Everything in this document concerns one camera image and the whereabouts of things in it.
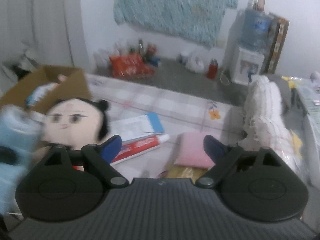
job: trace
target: ribbed black surface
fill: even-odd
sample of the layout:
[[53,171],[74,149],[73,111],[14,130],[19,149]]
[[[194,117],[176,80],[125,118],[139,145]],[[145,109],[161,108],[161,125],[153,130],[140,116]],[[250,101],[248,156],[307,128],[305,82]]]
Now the ribbed black surface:
[[64,223],[26,219],[10,233],[14,240],[311,240],[315,233],[298,219],[253,222],[226,208],[213,190],[189,179],[136,179],[111,190],[90,214]]

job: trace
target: doll eye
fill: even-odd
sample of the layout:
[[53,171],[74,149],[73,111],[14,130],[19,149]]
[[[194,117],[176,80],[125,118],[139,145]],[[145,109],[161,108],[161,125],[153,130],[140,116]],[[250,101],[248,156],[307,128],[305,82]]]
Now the doll eye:
[[52,115],[52,122],[57,123],[60,121],[62,114],[54,114]]
[[81,119],[83,117],[86,117],[85,115],[82,115],[82,114],[73,114],[70,116],[70,119],[69,119],[69,122],[70,123],[78,123],[81,121]]

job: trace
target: orange flower print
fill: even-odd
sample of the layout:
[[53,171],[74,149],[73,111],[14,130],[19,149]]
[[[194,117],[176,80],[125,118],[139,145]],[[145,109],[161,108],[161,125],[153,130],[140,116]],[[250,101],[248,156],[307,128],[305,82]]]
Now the orange flower print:
[[221,119],[221,116],[218,110],[210,110],[209,115],[211,120]]

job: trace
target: plush doll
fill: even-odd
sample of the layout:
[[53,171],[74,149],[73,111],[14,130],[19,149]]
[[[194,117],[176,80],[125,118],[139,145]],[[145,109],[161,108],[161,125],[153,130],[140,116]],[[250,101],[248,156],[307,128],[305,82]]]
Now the plush doll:
[[62,144],[72,150],[101,144],[108,139],[108,102],[92,102],[83,98],[58,101],[47,113],[43,140]]

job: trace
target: screw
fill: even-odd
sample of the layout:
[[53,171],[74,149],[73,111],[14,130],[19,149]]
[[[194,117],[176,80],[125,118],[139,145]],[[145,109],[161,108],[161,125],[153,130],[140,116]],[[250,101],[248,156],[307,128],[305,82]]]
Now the screw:
[[117,185],[117,186],[120,186],[120,185],[123,185],[127,182],[127,180],[125,178],[122,178],[122,177],[114,177],[110,180],[111,184],[113,185]]
[[203,177],[199,179],[199,183],[204,186],[211,186],[214,183],[214,181],[211,178]]

